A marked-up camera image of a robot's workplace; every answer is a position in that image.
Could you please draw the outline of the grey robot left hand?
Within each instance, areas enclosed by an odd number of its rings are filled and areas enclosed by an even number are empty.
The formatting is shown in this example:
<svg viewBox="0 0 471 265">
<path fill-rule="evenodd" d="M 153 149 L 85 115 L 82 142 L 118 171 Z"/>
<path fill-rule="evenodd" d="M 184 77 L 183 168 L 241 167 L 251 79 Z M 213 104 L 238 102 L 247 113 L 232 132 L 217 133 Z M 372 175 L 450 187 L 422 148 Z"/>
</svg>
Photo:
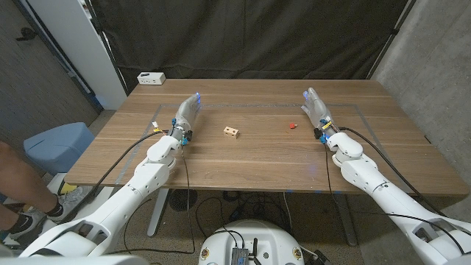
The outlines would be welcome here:
<svg viewBox="0 0 471 265">
<path fill-rule="evenodd" d="M 196 92 L 188 97 L 178 108 L 175 114 L 174 127 L 180 132 L 188 132 L 194 129 L 196 118 L 202 109 L 201 95 Z"/>
</svg>

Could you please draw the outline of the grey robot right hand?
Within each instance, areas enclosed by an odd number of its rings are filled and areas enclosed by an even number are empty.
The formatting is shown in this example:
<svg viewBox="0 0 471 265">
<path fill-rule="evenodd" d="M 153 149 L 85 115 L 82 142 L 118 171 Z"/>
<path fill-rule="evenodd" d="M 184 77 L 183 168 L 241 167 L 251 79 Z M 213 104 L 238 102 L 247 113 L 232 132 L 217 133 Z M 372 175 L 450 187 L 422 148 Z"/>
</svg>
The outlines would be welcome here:
<svg viewBox="0 0 471 265">
<path fill-rule="evenodd" d="M 304 91 L 302 95 L 305 98 L 305 102 L 301 108 L 309 117 L 312 125 L 327 137 L 336 134 L 339 130 L 335 125 L 329 109 L 320 99 L 317 92 L 313 88 L 309 88 Z"/>
</svg>

